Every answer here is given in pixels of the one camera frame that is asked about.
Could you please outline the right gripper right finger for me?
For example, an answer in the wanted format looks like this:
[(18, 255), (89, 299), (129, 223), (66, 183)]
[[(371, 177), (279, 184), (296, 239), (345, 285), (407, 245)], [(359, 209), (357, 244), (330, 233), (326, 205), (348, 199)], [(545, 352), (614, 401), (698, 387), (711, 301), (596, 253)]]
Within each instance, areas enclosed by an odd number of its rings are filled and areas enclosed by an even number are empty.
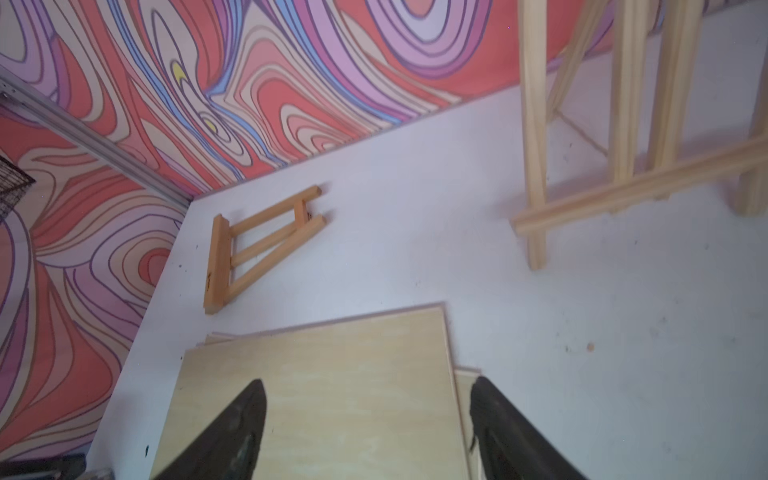
[(472, 385), (470, 417), (487, 479), (586, 479), (484, 376)]

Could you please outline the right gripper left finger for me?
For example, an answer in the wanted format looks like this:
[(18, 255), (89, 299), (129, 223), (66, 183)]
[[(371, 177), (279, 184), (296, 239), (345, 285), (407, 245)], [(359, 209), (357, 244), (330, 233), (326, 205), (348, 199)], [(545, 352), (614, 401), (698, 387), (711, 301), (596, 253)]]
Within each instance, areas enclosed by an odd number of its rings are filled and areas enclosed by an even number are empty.
[(260, 379), (251, 381), (159, 479), (250, 479), (264, 434), (267, 395)]

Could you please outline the plywood board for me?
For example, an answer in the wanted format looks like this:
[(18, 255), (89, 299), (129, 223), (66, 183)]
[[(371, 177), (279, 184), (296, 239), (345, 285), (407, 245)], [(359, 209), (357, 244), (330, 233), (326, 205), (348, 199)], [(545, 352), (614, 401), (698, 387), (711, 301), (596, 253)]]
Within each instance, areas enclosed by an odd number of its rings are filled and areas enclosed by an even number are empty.
[(152, 473), (253, 380), (267, 397), (257, 479), (471, 475), (439, 306), (186, 351)]
[(467, 453), (469, 477), (472, 480), (485, 479), (479, 451), (476, 448), (471, 447), (473, 441), (473, 427), (470, 416), (470, 396), (472, 386), (480, 375), (481, 372), (476, 369), (464, 367), (454, 368), (454, 379), (462, 423), (465, 451)]

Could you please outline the wooden easel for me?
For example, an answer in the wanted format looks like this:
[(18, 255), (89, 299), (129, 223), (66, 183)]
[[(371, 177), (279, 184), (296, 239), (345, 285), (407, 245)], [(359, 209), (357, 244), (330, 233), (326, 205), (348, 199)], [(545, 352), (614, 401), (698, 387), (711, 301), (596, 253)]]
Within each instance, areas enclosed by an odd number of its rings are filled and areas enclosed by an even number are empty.
[(695, 54), (705, 4), (668, 1), (664, 5), (661, 49), (656, 75), (647, 167), (635, 170), (642, 82), (650, 4), (615, 4), (607, 160), (610, 181), (583, 193), (547, 199), (547, 124), (561, 104), (582, 62), (591, 34), (607, 4), (587, 1), (550, 89), (547, 73), (547, 4), (520, 1), (519, 70), (527, 208), (511, 222), (526, 240), (530, 269), (546, 264), (546, 234), (591, 216), (638, 203), (664, 199), (701, 183), (736, 175), (734, 212), (743, 217), (767, 211), (767, 77), (760, 77), (747, 140), (699, 159), (679, 161), (682, 130), (693, 79)]
[[(207, 315), (221, 311), (327, 225), (324, 216), (308, 209), (321, 195), (321, 187), (313, 185), (234, 225), (221, 214), (214, 217), (203, 298)], [(290, 223), (240, 251), (234, 249), (237, 237), (287, 213), (293, 215)]]

